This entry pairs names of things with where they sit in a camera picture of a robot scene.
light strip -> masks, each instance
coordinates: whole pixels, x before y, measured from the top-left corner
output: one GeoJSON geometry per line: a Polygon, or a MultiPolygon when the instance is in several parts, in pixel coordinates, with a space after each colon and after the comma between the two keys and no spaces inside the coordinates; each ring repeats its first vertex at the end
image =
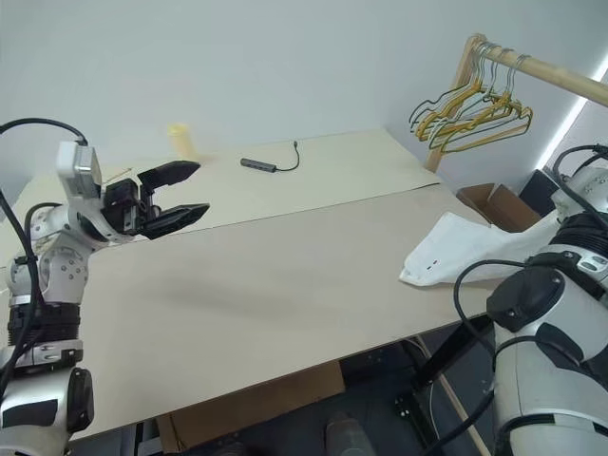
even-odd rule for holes
{"type": "MultiPolygon", "coordinates": [[[[608,54],[606,54],[604,60],[598,66],[598,69],[596,69],[596,71],[593,73],[591,79],[593,79],[594,81],[601,81],[604,75],[606,74],[606,71],[608,71],[608,54]]],[[[570,112],[568,112],[568,115],[561,123],[560,128],[558,128],[558,131],[555,132],[555,135],[553,135],[553,138],[551,139],[547,147],[544,149],[544,152],[542,152],[541,158],[536,163],[535,169],[543,169],[547,162],[551,160],[555,149],[558,148],[561,143],[561,140],[563,140],[563,138],[566,136],[566,134],[568,133],[568,131],[570,130],[573,123],[575,122],[575,120],[577,119],[580,112],[588,101],[589,100],[584,97],[577,98],[576,102],[570,109],[570,112]]]]}

clothes rack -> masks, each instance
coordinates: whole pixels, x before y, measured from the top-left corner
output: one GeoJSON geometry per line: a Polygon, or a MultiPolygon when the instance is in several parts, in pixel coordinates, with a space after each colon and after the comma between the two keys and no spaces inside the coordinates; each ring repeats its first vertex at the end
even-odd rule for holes
{"type": "MultiPolygon", "coordinates": [[[[462,86],[468,82],[471,75],[471,59],[477,46],[484,42],[487,42],[487,38],[481,33],[476,33],[468,38],[451,88],[462,86]]],[[[515,67],[520,55],[512,50],[504,51],[502,47],[498,46],[491,49],[485,58],[506,67],[515,67]]],[[[517,70],[608,107],[608,85],[594,81],[567,68],[527,57],[517,67],[517,70]]],[[[427,156],[425,168],[433,173],[436,172],[442,157],[439,148],[431,149],[427,156]]]]}

cardboard box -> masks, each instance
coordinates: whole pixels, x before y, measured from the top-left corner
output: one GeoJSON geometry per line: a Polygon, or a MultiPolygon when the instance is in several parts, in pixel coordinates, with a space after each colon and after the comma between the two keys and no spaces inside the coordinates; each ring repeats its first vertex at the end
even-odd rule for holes
{"type": "Polygon", "coordinates": [[[162,451],[177,453],[344,391],[338,361],[157,418],[162,451]]]}
{"type": "Polygon", "coordinates": [[[462,188],[456,197],[487,221],[509,233],[525,231],[541,219],[520,197],[504,185],[493,183],[462,188]]]}

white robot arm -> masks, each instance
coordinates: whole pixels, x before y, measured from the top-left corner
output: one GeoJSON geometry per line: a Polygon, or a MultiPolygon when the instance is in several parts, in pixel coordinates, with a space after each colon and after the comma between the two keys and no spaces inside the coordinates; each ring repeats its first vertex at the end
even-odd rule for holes
{"type": "MultiPolygon", "coordinates": [[[[31,248],[7,268],[9,344],[0,351],[0,454],[63,455],[71,434],[90,424],[91,374],[76,367],[83,359],[78,328],[88,258],[111,243],[136,235],[158,238],[202,217],[209,204],[161,211],[152,202],[156,188],[183,181],[198,168],[198,163],[173,161],[138,175],[141,185],[125,179],[103,188],[93,147],[86,141],[61,143],[57,170],[67,203],[43,203],[29,211],[23,234],[31,248]]],[[[4,204],[3,209],[10,208],[4,204]]]]}

white towel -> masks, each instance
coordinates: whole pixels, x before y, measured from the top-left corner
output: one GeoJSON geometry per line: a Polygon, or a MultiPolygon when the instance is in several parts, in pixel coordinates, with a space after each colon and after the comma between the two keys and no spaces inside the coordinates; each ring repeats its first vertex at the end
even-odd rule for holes
{"type": "MultiPolygon", "coordinates": [[[[525,261],[551,240],[558,227],[556,211],[523,233],[507,233],[446,212],[408,255],[399,279],[418,286],[453,283],[464,268],[480,259],[525,261]]],[[[487,265],[469,273],[465,282],[505,277],[515,271],[512,266],[487,265]]]]}

